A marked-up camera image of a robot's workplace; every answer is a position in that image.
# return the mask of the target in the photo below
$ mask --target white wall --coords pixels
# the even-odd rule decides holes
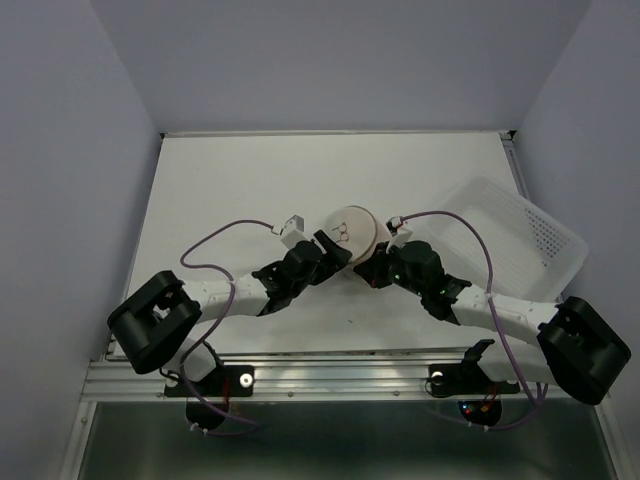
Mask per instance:
[[[57,476],[159,138],[86,0],[0,14],[0,477]]]
[[[516,128],[588,0],[92,0],[161,131]]]
[[[594,0],[516,136],[535,202],[589,243],[567,289],[634,355],[612,389],[640,460],[640,3]]]

